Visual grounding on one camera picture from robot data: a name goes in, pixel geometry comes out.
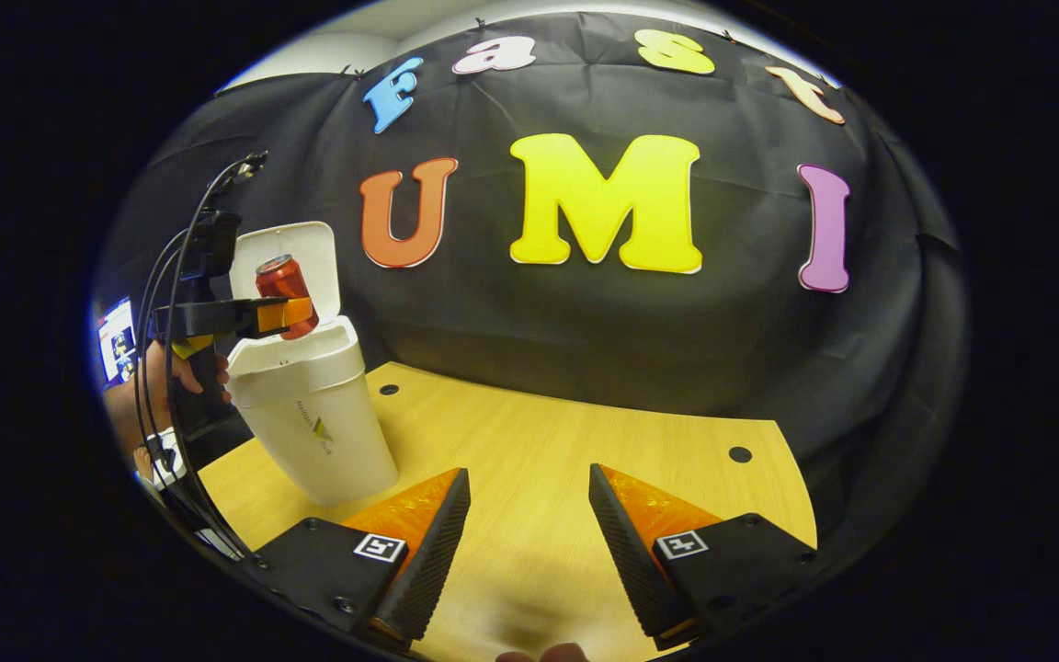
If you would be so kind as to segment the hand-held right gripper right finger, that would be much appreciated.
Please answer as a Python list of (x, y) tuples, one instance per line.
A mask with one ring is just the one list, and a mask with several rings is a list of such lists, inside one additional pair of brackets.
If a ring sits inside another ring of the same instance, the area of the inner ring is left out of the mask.
[(722, 519), (599, 462), (588, 502), (656, 645), (739, 633), (818, 573), (818, 549), (761, 514)]

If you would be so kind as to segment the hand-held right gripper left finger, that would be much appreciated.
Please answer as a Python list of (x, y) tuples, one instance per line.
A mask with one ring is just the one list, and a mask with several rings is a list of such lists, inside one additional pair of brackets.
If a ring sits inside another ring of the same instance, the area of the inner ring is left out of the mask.
[(410, 645), (436, 611), (470, 506), (467, 470), (453, 468), (344, 522), (303, 519), (249, 554), (249, 578), (341, 636)]

